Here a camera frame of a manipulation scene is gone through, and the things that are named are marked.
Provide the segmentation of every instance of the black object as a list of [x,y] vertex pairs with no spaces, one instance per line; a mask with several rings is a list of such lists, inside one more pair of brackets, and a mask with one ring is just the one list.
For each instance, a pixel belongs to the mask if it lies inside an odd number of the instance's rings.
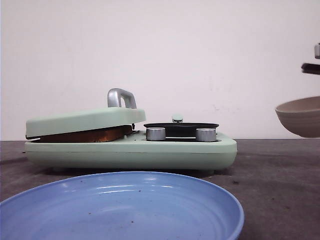
[[318,64],[304,63],[301,68],[303,73],[320,75],[320,65]]
[[195,137],[196,129],[215,129],[219,127],[216,123],[147,123],[146,128],[165,128],[166,137]]

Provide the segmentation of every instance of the gray floor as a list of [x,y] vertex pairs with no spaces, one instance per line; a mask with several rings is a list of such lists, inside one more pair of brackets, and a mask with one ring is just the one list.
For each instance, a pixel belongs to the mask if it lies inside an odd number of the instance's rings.
[[[320,139],[237,140],[235,163],[223,171],[171,171],[215,183],[241,202],[240,240],[320,239]],[[23,141],[1,142],[1,200],[73,176],[119,169],[54,172],[25,157]]]

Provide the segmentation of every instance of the beige bowl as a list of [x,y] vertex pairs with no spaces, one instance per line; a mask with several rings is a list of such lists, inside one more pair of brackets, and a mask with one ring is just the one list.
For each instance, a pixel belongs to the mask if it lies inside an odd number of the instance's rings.
[[304,138],[320,137],[320,96],[283,103],[275,112],[290,132]]

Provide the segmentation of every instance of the toy stove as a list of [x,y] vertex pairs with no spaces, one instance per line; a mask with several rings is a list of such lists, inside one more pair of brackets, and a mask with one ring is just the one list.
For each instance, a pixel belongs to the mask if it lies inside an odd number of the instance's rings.
[[106,108],[28,120],[28,159],[56,168],[185,170],[219,170],[235,160],[237,143],[216,132],[218,124],[184,123],[176,114],[135,130],[146,116],[133,94],[113,88],[107,100]]

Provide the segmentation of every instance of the blue plastic bowl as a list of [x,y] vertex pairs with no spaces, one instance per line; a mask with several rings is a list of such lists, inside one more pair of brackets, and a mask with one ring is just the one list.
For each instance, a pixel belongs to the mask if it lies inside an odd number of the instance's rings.
[[235,240],[239,201],[194,177],[113,172],[45,184],[1,203],[3,240]]

